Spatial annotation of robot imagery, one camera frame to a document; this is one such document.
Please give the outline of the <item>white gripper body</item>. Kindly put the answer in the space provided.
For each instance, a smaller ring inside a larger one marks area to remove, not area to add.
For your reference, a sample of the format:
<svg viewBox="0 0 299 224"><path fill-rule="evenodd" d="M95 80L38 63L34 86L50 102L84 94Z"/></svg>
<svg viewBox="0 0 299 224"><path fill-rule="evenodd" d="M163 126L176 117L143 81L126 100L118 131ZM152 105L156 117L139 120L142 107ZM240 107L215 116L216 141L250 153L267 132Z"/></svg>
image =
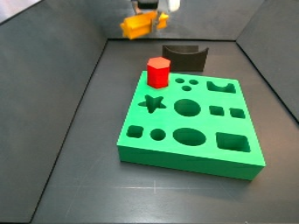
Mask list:
<svg viewBox="0 0 299 224"><path fill-rule="evenodd" d="M182 0L138 0L142 11L174 12L180 9Z"/></svg>

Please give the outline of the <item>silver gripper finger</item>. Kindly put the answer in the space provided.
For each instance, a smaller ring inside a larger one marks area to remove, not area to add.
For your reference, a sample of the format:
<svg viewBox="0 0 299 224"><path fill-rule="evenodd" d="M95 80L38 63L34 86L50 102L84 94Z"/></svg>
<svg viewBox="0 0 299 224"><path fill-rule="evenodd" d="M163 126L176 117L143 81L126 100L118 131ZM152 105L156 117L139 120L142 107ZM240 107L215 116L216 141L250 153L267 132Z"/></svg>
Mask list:
<svg viewBox="0 0 299 224"><path fill-rule="evenodd" d="M167 19L168 19L168 15L158 10L155 12L155 17L152 18L152 23L151 23L154 32L156 30L163 29L167 26Z"/></svg>
<svg viewBox="0 0 299 224"><path fill-rule="evenodd" d="M134 8L134 10L135 10L135 14L136 14L136 15L143 14L143 11L142 11L142 9L140 9L139 6L138 6L138 0L131 0L131 4L132 4L132 8Z"/></svg>

